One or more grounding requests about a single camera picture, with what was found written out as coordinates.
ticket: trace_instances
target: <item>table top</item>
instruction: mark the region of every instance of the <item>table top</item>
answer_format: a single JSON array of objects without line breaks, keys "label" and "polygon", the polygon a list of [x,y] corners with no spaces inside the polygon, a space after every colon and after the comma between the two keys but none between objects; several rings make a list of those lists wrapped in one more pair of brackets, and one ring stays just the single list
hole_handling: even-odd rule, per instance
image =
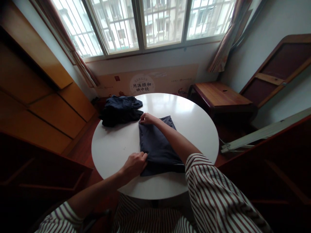
[{"label": "table top", "polygon": [[252,103],[252,101],[221,82],[196,83],[194,88],[205,101],[215,107],[249,105]]},{"label": "table top", "polygon": [[[209,115],[192,101],[163,93],[136,96],[143,102],[139,110],[155,117],[171,116],[178,132],[193,143],[209,160],[215,163],[219,140],[216,127]],[[92,139],[92,157],[103,179],[117,172],[133,152],[139,152],[138,121],[105,127],[97,125]],[[140,199],[164,199],[188,190],[185,174],[168,172],[154,176],[136,177],[119,191]]]}]

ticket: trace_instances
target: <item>striped sleeve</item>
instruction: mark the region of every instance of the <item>striped sleeve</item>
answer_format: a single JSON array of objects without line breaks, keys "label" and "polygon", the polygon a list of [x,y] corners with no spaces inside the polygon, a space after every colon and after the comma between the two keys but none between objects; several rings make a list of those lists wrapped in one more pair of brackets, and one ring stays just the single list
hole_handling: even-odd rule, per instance
[{"label": "striped sleeve", "polygon": [[83,219],[79,218],[67,202],[46,216],[37,233],[77,232]]},{"label": "striped sleeve", "polygon": [[204,155],[188,157],[186,179],[200,232],[272,232],[247,197]]}]

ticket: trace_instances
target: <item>round white table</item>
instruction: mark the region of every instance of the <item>round white table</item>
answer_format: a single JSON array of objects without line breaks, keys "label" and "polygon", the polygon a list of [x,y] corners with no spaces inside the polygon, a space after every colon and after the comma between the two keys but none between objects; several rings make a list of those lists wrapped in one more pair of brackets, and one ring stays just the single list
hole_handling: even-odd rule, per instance
[{"label": "round white table", "polygon": [[[211,162],[215,163],[218,133],[209,115],[192,101],[163,93],[136,96],[143,102],[139,110],[155,117],[171,116],[178,132],[193,143]],[[113,175],[133,152],[139,152],[138,121],[114,128],[97,125],[92,139],[92,157],[103,179]],[[119,189],[123,194],[140,199],[164,199],[188,191],[185,174],[168,172],[148,177],[136,177]]]}]

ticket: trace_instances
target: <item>left hand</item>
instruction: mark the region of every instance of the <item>left hand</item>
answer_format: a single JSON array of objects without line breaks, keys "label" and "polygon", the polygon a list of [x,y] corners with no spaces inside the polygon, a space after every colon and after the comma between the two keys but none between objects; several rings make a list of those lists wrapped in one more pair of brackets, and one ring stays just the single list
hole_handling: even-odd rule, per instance
[{"label": "left hand", "polygon": [[120,169],[120,173],[126,179],[127,182],[130,182],[132,179],[140,175],[142,171],[147,166],[146,158],[147,154],[144,152],[132,153],[123,167]]}]

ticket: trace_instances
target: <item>person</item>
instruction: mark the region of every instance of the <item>person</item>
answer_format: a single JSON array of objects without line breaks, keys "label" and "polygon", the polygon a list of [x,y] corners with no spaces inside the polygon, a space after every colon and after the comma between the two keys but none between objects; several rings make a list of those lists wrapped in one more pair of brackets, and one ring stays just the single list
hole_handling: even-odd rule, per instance
[{"label": "person", "polygon": [[[173,208],[142,207],[121,194],[113,232],[272,232],[247,197],[179,132],[149,113],[140,124],[154,124],[185,164],[189,199],[196,224]],[[82,190],[48,215],[37,232],[77,232],[97,203],[138,176],[147,154],[131,154],[109,178]]]}]

